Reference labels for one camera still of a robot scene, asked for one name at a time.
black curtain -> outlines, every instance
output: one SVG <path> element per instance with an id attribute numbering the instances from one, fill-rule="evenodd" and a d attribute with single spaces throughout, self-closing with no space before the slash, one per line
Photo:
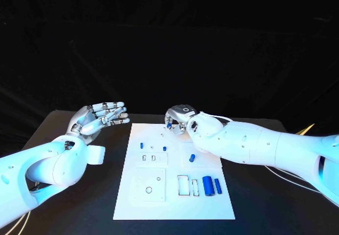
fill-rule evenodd
<path id="1" fill-rule="evenodd" d="M 196 1 L 44 1 L 0 11 L 1 155 L 53 110 L 124 101 L 274 118 L 337 134 L 339 9 Z"/>

white cable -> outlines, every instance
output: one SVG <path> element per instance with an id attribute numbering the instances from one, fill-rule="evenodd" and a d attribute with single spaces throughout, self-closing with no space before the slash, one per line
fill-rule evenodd
<path id="1" fill-rule="evenodd" d="M 297 186 L 300 186 L 300 187 L 308 189 L 310 191 L 314 191 L 314 192 L 320 193 L 318 191 L 315 191 L 315 190 L 313 190 L 313 189 L 304 187 L 303 185 L 294 183 L 292 181 L 287 180 L 287 179 L 285 179 L 282 176 L 279 176 L 266 166 L 264 166 L 264 167 L 265 167 L 265 168 L 268 169 L 268 171 L 269 171 L 275 176 L 278 176 L 281 179 L 284 179 L 284 180 L 288 181 L 290 183 L 295 184 Z"/>
<path id="2" fill-rule="evenodd" d="M 8 231 L 4 235 L 8 235 L 8 234 L 10 234 L 10 232 L 14 230 L 15 226 L 18 225 L 18 223 L 20 223 L 20 222 L 21 222 L 21 220 L 23 220 L 24 215 L 23 215 L 23 216 L 21 216 L 21 218 L 17 220 L 17 222 L 15 222 L 15 224 L 14 224 L 13 228 L 10 229 L 10 231 Z"/>
<path id="3" fill-rule="evenodd" d="M 17 234 L 17 235 L 21 234 L 21 231 L 23 231 L 23 229 L 24 229 L 24 226 L 26 226 L 26 223 L 27 223 L 27 220 L 28 220 L 28 217 L 30 217 L 30 212 L 28 212 L 28 214 L 27 214 L 27 218 L 26 218 L 26 221 L 24 221 L 23 227 L 21 227 L 21 230 L 18 231 L 18 234 Z"/>
<path id="4" fill-rule="evenodd" d="M 210 116 L 210 117 L 222 118 L 222 119 L 225 119 L 225 120 L 227 120 L 227 121 L 233 121 L 233 120 L 232 120 L 230 118 L 227 118 L 227 117 L 222 117 L 222 116 L 210 115 L 210 114 L 206 114 L 204 112 L 200 112 L 200 113 L 203 113 L 204 115 L 207 115 L 207 116 Z"/>
<path id="5" fill-rule="evenodd" d="M 291 175 L 292 177 L 298 178 L 300 180 L 305 181 L 301 177 L 298 177 L 297 175 L 291 174 L 290 172 L 275 168 L 277 170 L 282 171 L 285 174 Z"/>

small blue cylinder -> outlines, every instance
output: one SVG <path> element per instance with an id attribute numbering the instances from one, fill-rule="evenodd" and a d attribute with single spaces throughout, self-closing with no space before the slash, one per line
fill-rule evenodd
<path id="1" fill-rule="evenodd" d="M 213 193 L 213 182 L 210 176 L 203 177 L 203 189 L 204 189 L 204 195 L 212 196 Z"/>
<path id="2" fill-rule="evenodd" d="M 213 182 L 215 182 L 216 192 L 217 194 L 222 194 L 219 180 L 213 179 Z"/>
<path id="3" fill-rule="evenodd" d="M 193 162 L 194 158 L 196 158 L 196 155 L 191 154 L 191 155 L 190 155 L 190 158 L 189 158 L 189 161 Z"/>

blue cylinder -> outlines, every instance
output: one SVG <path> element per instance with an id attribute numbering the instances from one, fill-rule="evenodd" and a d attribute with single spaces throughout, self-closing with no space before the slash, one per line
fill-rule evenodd
<path id="1" fill-rule="evenodd" d="M 204 189 L 204 195 L 212 196 L 213 193 L 213 182 L 210 176 L 203 177 L 203 189 Z"/>
<path id="2" fill-rule="evenodd" d="M 194 158 L 196 158 L 196 155 L 191 154 L 191 155 L 190 155 L 190 158 L 189 158 L 189 161 L 193 162 Z"/>
<path id="3" fill-rule="evenodd" d="M 215 182 L 216 192 L 217 194 L 222 194 L 219 180 L 213 179 L 213 182 Z"/>

robotic hand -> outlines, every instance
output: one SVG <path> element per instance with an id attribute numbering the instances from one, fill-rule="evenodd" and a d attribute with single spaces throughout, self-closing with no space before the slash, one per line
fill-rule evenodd
<path id="1" fill-rule="evenodd" d="M 103 147 L 88 144 L 102 128 L 129 122 L 124 112 L 122 102 L 82 107 L 63 136 L 0 158 L 0 228 L 77 182 L 86 164 L 102 164 Z M 40 182 L 30 190 L 26 177 Z"/>
<path id="2" fill-rule="evenodd" d="M 311 137 L 281 133 L 197 113 L 189 105 L 167 110 L 164 123 L 176 135 L 187 131 L 199 151 L 235 163 L 272 166 L 298 175 L 339 206 L 339 135 Z"/>

